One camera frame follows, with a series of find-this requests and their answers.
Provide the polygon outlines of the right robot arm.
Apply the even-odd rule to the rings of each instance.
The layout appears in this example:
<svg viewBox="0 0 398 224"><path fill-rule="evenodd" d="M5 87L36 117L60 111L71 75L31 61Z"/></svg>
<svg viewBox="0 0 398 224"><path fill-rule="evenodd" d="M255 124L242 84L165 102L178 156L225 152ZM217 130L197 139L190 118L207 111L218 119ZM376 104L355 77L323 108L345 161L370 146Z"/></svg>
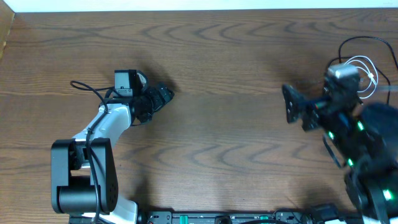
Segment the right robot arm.
<svg viewBox="0 0 398 224"><path fill-rule="evenodd" d="M370 103L353 113L361 100L358 75L325 77L323 94L308 99L282 85L287 122L302 120L302 129L324 130L344 165L346 191L360 214L379 221L397 220L397 109Z"/></svg>

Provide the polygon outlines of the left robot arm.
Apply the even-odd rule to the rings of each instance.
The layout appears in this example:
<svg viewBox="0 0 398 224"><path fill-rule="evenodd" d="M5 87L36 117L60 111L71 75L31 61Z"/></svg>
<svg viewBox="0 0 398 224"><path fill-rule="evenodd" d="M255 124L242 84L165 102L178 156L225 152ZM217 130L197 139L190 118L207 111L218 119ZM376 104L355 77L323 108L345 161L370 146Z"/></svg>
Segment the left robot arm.
<svg viewBox="0 0 398 224"><path fill-rule="evenodd" d="M140 70L115 70L114 86L105 90L87 127L52 144L52 208L70 223L147 223L137 203L119 193L113 147L125 130L151 121L174 93L163 83L150 86Z"/></svg>

